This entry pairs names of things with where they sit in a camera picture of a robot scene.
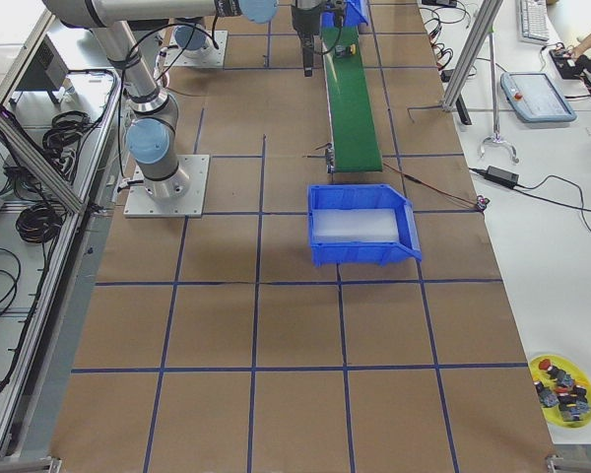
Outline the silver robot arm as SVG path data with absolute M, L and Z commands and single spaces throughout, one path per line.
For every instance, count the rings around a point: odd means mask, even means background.
M 159 19 L 243 16 L 256 24 L 270 22 L 277 1 L 46 1 L 47 10 L 69 27 L 91 31 L 108 62 L 128 87 L 136 121 L 126 133 L 129 148 L 143 174 L 146 193 L 156 201 L 185 194 L 191 177 L 174 151 L 178 105 L 154 77 L 129 23 Z

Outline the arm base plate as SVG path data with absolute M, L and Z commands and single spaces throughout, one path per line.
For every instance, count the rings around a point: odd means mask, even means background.
M 178 155 L 178 169 L 168 180 L 153 181 L 136 166 L 124 206 L 128 218 L 201 218 L 209 175 L 209 155 Z
M 210 39 L 204 31 L 176 27 L 165 49 L 164 66 L 222 69 L 228 35 L 227 31 L 215 31 Z

